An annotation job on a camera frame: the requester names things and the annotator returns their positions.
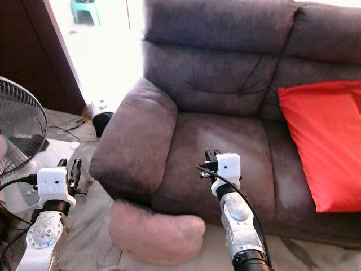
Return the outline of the pink fleece pillow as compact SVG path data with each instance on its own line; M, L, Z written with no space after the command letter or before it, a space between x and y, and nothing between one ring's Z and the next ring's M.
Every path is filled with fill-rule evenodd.
M119 199L111 205L108 231L119 249L134 260L171 265L198 255L206 224L196 215L166 215Z

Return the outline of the dark wooden cabinet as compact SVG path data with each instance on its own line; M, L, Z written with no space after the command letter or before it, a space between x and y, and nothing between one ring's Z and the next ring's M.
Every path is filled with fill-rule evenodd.
M44 108L82 115L86 108L49 0L0 0L1 75Z

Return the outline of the grey-purple fabric sofa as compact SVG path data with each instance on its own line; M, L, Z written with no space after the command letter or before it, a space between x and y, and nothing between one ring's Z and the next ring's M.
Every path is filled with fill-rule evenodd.
M318 213L278 88L361 80L361 7L295 0L143 0L143 74L90 175L113 199L220 224L196 166L240 155L266 234L361 250L361 212Z

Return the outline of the green plastic stool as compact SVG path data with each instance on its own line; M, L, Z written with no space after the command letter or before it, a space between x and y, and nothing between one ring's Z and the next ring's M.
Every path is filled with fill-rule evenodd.
M96 0L71 0L71 11L76 25L101 26Z

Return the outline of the small white appliance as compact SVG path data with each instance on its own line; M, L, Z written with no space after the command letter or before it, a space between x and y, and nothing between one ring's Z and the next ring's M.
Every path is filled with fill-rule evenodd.
M89 104L89 114L91 119L104 113L114 113L115 111L103 99L92 100Z

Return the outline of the red pillow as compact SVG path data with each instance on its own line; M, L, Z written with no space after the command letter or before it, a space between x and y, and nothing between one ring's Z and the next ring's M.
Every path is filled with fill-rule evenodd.
M361 81L278 88L317 213L361 212Z

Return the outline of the black round appliance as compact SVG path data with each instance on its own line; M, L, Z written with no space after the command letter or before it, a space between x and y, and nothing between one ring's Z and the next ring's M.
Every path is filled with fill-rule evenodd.
M95 134L98 138L100 138L103 132L105 132L105 129L108 126L108 123L110 122L113 114L113 112L101 112L93 115L92 124L95 129Z

